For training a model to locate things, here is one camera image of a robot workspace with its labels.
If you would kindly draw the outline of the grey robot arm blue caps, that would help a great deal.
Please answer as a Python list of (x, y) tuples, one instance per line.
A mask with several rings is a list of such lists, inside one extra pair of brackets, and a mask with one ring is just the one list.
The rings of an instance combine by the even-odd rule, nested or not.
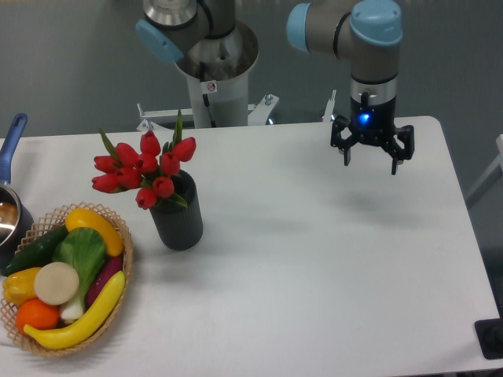
[[(232, 1), (146, 1), (135, 31), (158, 60), (186, 77), (198, 128), (247, 126), (248, 75), (259, 55), (252, 29)], [(382, 148), (394, 165), (413, 157), (414, 129), (395, 120), (402, 12), (393, 1), (300, 3), (287, 39), (305, 53), (351, 64), (351, 115), (327, 115), (330, 144), (349, 158), (354, 145)]]

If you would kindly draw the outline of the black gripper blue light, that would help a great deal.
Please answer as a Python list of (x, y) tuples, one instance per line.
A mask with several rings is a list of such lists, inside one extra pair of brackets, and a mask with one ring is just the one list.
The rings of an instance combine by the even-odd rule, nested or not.
[[(343, 163), (351, 162), (351, 148), (361, 143), (380, 145), (391, 157), (391, 174), (396, 175), (398, 166), (405, 160), (411, 160), (415, 151), (414, 127), (406, 125), (396, 127), (396, 97), (383, 104), (363, 107), (360, 102), (351, 99), (351, 120), (338, 115), (332, 123), (330, 145), (343, 155)], [(342, 133), (348, 130), (349, 136)]]

